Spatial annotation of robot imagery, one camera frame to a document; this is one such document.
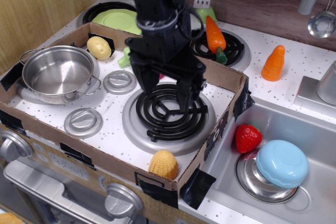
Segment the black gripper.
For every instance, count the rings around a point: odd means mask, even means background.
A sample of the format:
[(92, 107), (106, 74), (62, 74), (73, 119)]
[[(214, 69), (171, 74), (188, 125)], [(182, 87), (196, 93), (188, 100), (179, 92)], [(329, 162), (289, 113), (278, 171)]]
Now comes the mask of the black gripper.
[(177, 80), (177, 101), (185, 112), (199, 98), (205, 85), (206, 67), (189, 48), (193, 39), (190, 9), (175, 10), (166, 20), (141, 20), (142, 36), (125, 40), (130, 47), (133, 72), (148, 94), (158, 84), (160, 74)]

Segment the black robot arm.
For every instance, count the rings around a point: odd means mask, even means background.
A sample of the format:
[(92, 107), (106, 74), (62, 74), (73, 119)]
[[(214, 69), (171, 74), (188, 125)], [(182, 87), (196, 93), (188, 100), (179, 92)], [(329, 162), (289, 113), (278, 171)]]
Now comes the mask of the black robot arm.
[(185, 112), (199, 97), (206, 67), (190, 50), (190, 16), (199, 15), (186, 0), (134, 0), (140, 38), (128, 38), (133, 72), (148, 94), (161, 74), (176, 80), (177, 101)]

